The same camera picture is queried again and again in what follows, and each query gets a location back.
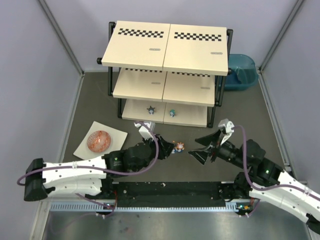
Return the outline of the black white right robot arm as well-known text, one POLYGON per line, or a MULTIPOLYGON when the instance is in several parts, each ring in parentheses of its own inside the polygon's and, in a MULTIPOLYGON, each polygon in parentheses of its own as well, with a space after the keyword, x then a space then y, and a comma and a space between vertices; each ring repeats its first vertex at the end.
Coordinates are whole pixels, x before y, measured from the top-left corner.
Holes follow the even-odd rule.
POLYGON ((291 213, 315 233, 320 232, 320 196, 294 179, 284 168, 265 157, 258 143, 247 140, 237 148, 224 140, 221 130, 197 138, 203 148, 188 153, 201 164, 222 159, 243 171, 235 177, 227 198, 253 198, 291 213))

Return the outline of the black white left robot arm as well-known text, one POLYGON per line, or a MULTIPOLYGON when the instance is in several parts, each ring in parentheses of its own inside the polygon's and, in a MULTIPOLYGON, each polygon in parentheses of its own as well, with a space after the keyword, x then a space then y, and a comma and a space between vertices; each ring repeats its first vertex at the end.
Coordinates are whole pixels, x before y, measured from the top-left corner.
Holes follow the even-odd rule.
POLYGON ((50 163, 36 158, 23 176, 23 199, 35 202, 62 195, 106 199, 114 191, 112 178, 146 172, 155 161, 167 159, 173 148, 173 143, 157 134, 128 149, 88 160, 50 163))

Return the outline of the orange lion Doraemon figure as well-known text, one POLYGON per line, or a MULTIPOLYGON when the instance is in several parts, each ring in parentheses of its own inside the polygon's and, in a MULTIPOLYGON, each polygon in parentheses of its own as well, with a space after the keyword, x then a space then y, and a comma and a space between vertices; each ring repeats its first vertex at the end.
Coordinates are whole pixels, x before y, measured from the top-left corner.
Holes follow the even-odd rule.
POLYGON ((185 144, 183 142, 173 141, 174 147, 171 151, 172 154, 181 153, 185 150, 185 144))

